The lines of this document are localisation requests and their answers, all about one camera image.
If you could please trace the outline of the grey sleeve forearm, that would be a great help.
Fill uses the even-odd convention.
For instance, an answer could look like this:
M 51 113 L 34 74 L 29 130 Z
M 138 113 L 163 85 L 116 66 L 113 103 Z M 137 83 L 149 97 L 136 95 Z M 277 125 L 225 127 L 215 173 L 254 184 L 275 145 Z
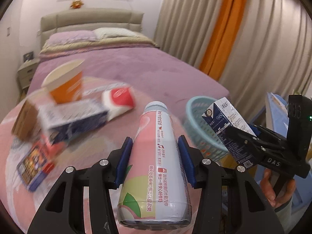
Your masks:
M 307 209 L 307 207 L 304 206 L 300 210 L 293 213 L 292 199 L 293 198 L 282 206 L 276 208 L 276 215 L 278 216 L 285 233 L 289 233 L 295 227 Z

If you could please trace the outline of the person's right hand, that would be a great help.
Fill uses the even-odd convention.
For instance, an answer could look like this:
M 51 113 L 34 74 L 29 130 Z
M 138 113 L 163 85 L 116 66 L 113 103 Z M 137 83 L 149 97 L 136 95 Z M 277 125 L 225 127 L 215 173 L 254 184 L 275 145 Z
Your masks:
M 272 171 L 269 169 L 265 169 L 263 178 L 260 182 L 260 187 L 271 206 L 276 209 L 286 204 L 292 198 L 292 195 L 296 189 L 296 183 L 294 179 L 289 180 L 287 182 L 284 195 L 281 197 L 277 197 L 270 183 L 271 176 Z

